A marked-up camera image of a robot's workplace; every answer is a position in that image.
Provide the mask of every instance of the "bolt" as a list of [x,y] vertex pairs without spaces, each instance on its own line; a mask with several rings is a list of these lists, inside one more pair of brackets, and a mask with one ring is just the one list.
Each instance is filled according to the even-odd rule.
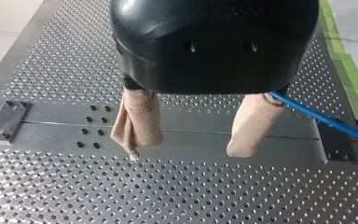
[[333,153],[329,153],[328,155],[327,155],[327,159],[328,160],[332,160],[334,158],[334,155],[333,155]]
[[8,139],[10,137],[10,134],[8,133],[2,133],[2,137],[4,137],[5,139]]
[[348,160],[350,160],[351,159],[351,154],[350,153],[348,153],[347,155],[345,155],[345,160],[346,161],[348,161]]

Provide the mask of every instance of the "sock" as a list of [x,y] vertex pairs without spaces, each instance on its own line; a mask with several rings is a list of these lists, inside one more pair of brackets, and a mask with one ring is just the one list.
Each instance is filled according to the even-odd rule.
[[274,100],[269,93],[245,95],[232,125],[228,156],[252,156],[258,143],[282,112],[283,103]]
[[139,158],[136,148],[161,145],[163,135],[157,94],[125,89],[111,138],[130,154],[132,161]]

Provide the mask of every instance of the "black plastic housing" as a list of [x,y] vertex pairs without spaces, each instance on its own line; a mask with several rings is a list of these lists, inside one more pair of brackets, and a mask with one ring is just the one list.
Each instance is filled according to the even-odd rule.
[[256,93],[287,86],[319,0],[111,0],[120,69],[163,93]]

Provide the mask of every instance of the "metal floor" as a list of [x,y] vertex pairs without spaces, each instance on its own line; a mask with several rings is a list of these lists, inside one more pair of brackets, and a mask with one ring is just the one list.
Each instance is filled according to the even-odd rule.
[[[241,96],[160,95],[164,145],[130,162],[109,138],[122,92],[109,22],[108,0],[45,0],[0,63],[0,110],[32,104],[0,145],[0,223],[358,223],[358,139],[356,162],[327,161],[315,121],[289,107],[233,159]],[[354,121],[320,29],[289,96]]]

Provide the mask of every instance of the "blue tube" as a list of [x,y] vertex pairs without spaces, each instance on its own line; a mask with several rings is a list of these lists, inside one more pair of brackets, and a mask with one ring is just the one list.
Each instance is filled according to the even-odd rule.
[[347,125],[344,125],[340,122],[330,119],[330,118],[326,117],[325,115],[318,113],[316,111],[313,111],[303,105],[299,105],[297,102],[292,101],[292,100],[280,95],[279,93],[277,93],[275,91],[272,91],[269,94],[271,94],[271,96],[274,97],[275,99],[280,100],[281,102],[283,102],[287,105],[290,105],[292,108],[299,110],[307,115],[310,115],[311,117],[313,117],[317,120],[320,120],[321,122],[328,124],[331,127],[334,127],[344,133],[358,137],[358,130],[356,130],[356,129],[353,129]]

